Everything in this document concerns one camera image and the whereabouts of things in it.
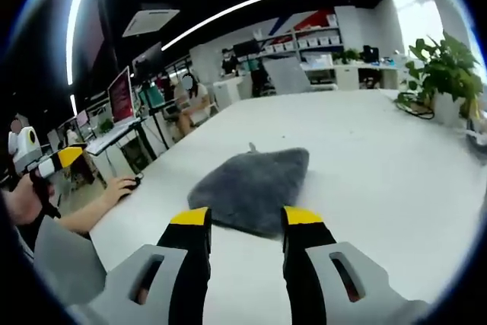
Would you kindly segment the person's left hand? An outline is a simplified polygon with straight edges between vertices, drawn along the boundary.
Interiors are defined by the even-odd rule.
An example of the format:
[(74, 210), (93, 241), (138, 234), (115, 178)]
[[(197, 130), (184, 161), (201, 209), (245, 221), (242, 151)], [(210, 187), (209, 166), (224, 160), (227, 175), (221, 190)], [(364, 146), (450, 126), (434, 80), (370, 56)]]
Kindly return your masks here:
[(2, 198), (15, 225), (31, 224), (41, 213), (42, 204), (29, 175), (24, 175), (13, 191), (2, 191)]

